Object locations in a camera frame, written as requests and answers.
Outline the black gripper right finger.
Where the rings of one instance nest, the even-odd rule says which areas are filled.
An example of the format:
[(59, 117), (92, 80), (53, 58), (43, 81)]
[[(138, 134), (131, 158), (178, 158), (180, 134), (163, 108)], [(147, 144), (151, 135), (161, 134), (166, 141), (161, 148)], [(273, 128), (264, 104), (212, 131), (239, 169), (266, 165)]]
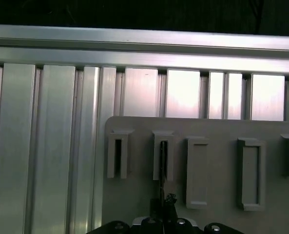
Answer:
[(193, 219), (178, 217), (175, 203), (175, 194), (168, 194), (164, 199), (165, 234), (242, 234), (234, 228), (217, 222), (209, 223), (201, 229)]

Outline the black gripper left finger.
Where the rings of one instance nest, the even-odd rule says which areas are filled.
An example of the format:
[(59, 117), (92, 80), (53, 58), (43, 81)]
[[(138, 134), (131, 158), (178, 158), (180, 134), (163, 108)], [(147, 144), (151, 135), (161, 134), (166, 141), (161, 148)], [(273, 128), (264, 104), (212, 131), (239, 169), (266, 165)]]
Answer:
[(162, 234), (162, 206), (158, 198), (150, 201), (150, 216), (136, 217), (131, 225), (115, 220), (90, 231), (91, 234)]

